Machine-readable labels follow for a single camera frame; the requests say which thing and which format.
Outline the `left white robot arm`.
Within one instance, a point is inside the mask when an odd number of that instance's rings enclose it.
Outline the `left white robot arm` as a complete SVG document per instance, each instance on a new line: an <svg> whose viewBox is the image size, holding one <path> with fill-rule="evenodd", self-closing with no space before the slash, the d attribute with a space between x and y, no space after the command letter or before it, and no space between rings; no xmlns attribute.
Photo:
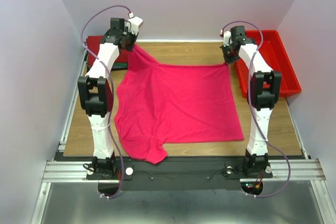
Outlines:
<svg viewBox="0 0 336 224"><path fill-rule="evenodd" d="M94 144L92 163L84 165L89 175L110 179L118 173L110 134L114 102L111 69L121 52L133 49L142 23L143 19L133 15L112 18L90 70L78 78L80 105L90 122Z"/></svg>

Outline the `pink t shirt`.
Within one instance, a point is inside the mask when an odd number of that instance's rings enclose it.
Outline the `pink t shirt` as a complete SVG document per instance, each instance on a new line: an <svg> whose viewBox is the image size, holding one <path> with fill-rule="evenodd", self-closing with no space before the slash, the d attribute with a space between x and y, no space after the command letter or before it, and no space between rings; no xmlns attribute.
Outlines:
<svg viewBox="0 0 336 224"><path fill-rule="evenodd" d="M244 139L226 64L169 65L135 46L117 94L114 123L131 158L157 164L166 143Z"/></svg>

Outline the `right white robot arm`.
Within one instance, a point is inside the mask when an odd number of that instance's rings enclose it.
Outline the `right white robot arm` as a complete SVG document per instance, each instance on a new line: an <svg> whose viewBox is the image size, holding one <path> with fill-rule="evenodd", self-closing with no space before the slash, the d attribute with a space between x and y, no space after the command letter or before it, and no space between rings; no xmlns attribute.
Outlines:
<svg viewBox="0 0 336 224"><path fill-rule="evenodd" d="M241 171L253 177L268 166L268 129L272 111L279 100L282 75L266 63L260 53L261 45L247 37L244 26L222 29L224 61L242 60L248 68L247 102L251 112L250 137Z"/></svg>

